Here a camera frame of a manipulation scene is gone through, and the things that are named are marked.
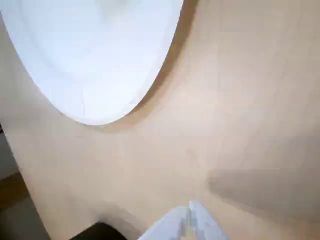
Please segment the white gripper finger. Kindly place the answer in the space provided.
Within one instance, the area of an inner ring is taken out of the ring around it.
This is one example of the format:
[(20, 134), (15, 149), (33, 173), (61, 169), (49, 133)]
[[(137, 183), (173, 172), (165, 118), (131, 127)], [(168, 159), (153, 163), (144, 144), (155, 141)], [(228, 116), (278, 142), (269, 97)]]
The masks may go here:
[(189, 202), (189, 226), (197, 240), (227, 240), (228, 237), (210, 214), (198, 201)]
[(155, 222), (139, 240), (180, 240), (189, 227), (189, 208), (177, 206)]

